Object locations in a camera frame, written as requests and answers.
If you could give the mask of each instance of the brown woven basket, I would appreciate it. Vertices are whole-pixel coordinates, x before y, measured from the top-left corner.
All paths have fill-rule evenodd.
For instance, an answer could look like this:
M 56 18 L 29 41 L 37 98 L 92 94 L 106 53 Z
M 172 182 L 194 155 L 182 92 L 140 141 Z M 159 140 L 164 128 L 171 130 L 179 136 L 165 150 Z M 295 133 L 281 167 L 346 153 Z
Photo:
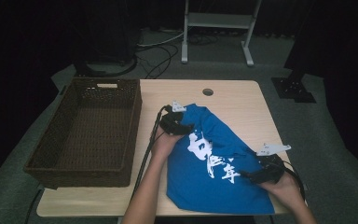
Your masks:
M 128 186 L 141 108 L 139 80 L 74 77 L 24 171 L 48 189 Z

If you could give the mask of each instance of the table hole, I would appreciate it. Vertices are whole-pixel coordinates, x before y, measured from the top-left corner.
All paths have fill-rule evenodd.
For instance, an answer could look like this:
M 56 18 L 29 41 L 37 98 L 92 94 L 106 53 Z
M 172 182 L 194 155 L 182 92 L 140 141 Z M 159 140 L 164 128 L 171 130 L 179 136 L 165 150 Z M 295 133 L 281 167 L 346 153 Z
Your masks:
M 203 89 L 202 93 L 206 96 L 212 96 L 213 90 L 212 89 Z

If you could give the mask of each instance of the white shelf stand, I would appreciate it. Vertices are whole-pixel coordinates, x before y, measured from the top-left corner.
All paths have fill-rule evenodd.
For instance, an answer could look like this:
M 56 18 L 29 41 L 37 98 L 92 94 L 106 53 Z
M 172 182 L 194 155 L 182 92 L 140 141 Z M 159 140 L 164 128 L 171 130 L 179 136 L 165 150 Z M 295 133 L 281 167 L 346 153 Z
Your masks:
M 252 15 L 228 15 L 228 14 L 213 14 L 213 13 L 195 13 L 188 11 L 188 2 L 186 0 L 185 6 L 185 27 L 182 42 L 182 63 L 188 62 L 187 55 L 187 30 L 188 27 L 219 27 L 219 28 L 236 28 L 247 29 L 246 40 L 241 41 L 243 54 L 245 55 L 246 64 L 254 66 L 249 50 L 249 42 L 251 41 L 252 33 L 255 28 L 255 21 L 257 19 L 258 10 L 260 9 L 262 0 L 256 0 L 255 10 Z

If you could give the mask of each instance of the blue cloth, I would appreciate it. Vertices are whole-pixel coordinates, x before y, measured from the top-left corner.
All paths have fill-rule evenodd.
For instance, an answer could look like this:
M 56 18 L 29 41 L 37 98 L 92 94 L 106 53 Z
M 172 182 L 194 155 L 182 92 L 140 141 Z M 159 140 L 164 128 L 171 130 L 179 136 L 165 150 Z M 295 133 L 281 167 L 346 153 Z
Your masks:
M 186 106 L 195 124 L 168 158 L 168 197 L 181 209 L 225 214 L 272 214 L 268 193 L 241 177 L 261 169 L 254 152 L 208 108 Z

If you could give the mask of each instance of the table surface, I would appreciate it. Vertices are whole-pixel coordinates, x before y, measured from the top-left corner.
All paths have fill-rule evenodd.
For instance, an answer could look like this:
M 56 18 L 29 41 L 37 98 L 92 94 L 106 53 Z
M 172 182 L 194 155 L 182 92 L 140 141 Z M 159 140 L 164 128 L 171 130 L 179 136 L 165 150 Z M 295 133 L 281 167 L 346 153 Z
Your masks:
M 202 93 L 213 90 L 213 95 Z M 245 142 L 258 151 L 265 143 L 282 144 L 258 84 L 247 80 L 142 79 L 142 112 L 136 139 L 131 184 L 126 188 L 45 189 L 37 207 L 41 217 L 121 217 L 130 201 L 135 179 L 149 143 L 156 115 L 164 105 L 176 100 L 181 105 L 206 106 Z M 289 161 L 287 154 L 279 156 Z M 158 216 L 207 216 L 181 210 L 166 196 L 166 166 L 158 195 Z M 276 214 L 286 209 L 270 195 Z

